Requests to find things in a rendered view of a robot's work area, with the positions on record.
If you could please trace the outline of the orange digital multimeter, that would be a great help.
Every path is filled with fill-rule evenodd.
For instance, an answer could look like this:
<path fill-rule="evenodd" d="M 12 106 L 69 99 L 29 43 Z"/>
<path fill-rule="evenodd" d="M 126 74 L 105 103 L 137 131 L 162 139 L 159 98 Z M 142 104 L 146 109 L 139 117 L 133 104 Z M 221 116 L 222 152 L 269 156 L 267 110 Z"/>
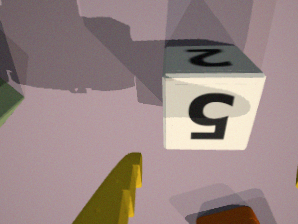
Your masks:
<path fill-rule="evenodd" d="M 196 224 L 260 224 L 252 208 L 243 206 L 197 218 Z"/>

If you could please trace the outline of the white number cube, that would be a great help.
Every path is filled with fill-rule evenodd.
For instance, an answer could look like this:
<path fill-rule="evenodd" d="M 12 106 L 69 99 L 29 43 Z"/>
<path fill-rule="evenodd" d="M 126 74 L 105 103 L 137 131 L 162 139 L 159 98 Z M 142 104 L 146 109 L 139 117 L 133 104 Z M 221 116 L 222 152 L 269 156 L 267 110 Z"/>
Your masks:
<path fill-rule="evenodd" d="M 166 47 L 164 148 L 244 150 L 265 79 L 237 46 Z"/>

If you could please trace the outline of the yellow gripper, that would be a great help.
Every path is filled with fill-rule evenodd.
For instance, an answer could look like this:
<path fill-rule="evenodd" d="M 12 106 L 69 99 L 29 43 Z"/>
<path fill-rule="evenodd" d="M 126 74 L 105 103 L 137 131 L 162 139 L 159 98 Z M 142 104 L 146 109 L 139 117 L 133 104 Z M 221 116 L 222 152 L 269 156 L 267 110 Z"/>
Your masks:
<path fill-rule="evenodd" d="M 118 162 L 72 224 L 128 224 L 140 187 L 142 154 L 132 152 Z"/>

